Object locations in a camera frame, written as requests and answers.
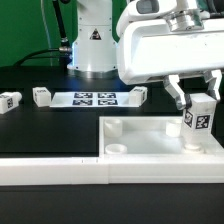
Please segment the marker sheet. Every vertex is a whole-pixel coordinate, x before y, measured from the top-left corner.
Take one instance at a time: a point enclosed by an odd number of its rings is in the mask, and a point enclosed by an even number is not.
[[[139,107],[129,104],[129,92],[58,92],[50,107]]]

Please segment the white plastic base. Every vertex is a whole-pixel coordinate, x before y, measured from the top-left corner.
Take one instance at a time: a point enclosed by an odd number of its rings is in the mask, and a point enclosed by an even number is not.
[[[224,183],[224,149],[211,134],[201,138],[202,152],[191,153],[177,129],[166,134],[179,117],[113,119],[100,118],[98,158],[1,159],[0,185]],[[107,137],[106,120],[121,135]]]

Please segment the white robot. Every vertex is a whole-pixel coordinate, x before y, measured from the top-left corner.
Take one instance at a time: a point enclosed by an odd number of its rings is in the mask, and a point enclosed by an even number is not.
[[[112,37],[112,0],[77,0],[78,37],[72,45],[68,73],[84,78],[117,74],[116,42]]]
[[[224,19],[209,19],[196,0],[131,1],[117,25],[118,72],[126,84],[163,81],[184,110],[185,149],[198,152],[210,134],[224,68]],[[185,94],[178,82],[203,76],[207,94]]]

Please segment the green wall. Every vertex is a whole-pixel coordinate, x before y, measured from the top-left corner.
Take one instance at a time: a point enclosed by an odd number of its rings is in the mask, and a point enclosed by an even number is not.
[[[52,47],[60,46],[60,36],[52,0],[44,0],[46,19]],[[67,36],[72,43],[77,36],[76,1],[61,5]],[[125,8],[126,0],[113,0],[113,35],[118,40],[115,27]],[[0,67],[12,65],[29,53],[47,49],[40,0],[0,1]],[[24,65],[49,65],[49,59],[29,60]]]

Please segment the white block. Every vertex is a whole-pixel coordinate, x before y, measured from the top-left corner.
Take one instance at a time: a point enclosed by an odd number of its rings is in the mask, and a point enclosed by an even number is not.
[[[181,134],[185,147],[198,150],[211,133],[216,100],[205,93],[191,94],[192,107],[184,110]]]
[[[142,105],[147,99],[148,89],[143,86],[136,86],[129,93],[129,104]]]
[[[0,95],[0,114],[4,114],[19,106],[22,95],[19,92],[5,92]]]
[[[38,107],[46,107],[51,104],[51,93],[46,87],[33,88],[33,100]]]

